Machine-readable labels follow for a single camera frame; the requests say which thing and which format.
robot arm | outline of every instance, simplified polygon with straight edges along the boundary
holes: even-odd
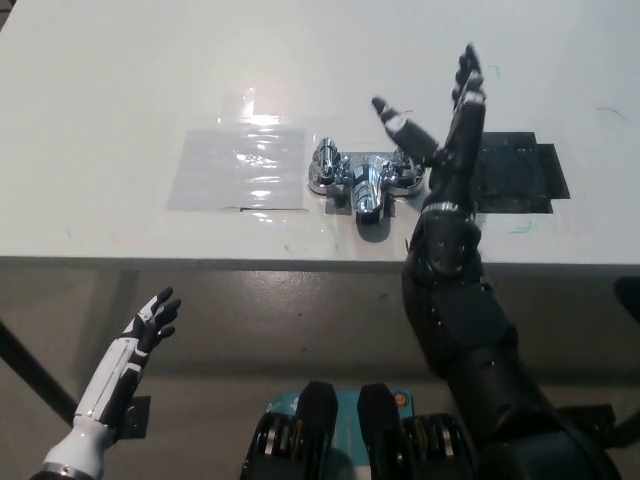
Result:
[[[527,372],[516,327],[484,279],[471,195],[486,109],[482,82],[468,46],[442,147],[384,100],[372,101],[398,147],[432,168],[402,273],[407,316],[478,451],[478,478],[618,479],[606,453],[565,424]]]
[[[32,479],[102,478],[104,453],[118,440],[126,410],[153,349],[175,328],[180,300],[171,288],[153,297],[105,353],[80,400],[71,432],[48,453]]]

robotic wrist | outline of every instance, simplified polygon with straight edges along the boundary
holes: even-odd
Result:
[[[411,240],[405,274],[432,292],[480,283],[480,236],[473,218],[454,204],[427,205]]]

clear plastic sheet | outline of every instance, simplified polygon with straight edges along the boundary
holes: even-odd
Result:
[[[254,115],[254,97],[255,89],[230,96],[230,121],[187,130],[169,210],[304,208],[305,130]]]

white robotic forearm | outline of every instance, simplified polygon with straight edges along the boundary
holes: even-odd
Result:
[[[104,452],[118,439],[151,351],[175,331],[167,325],[177,317],[180,300],[163,305],[172,293],[167,288],[153,297],[111,343],[80,400],[73,429],[49,451],[34,479],[102,478]]]

white table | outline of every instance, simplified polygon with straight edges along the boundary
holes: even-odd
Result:
[[[553,215],[487,215],[484,261],[640,266],[639,16],[637,2],[604,0],[22,0],[0,34],[0,257],[396,269],[417,218],[406,203],[379,241],[306,188],[305,211],[267,221],[168,211],[185,133],[255,87],[254,114],[307,129],[309,152],[313,135],[391,149],[374,94],[443,139],[457,58],[473,41],[485,130],[554,143],[571,193]]]

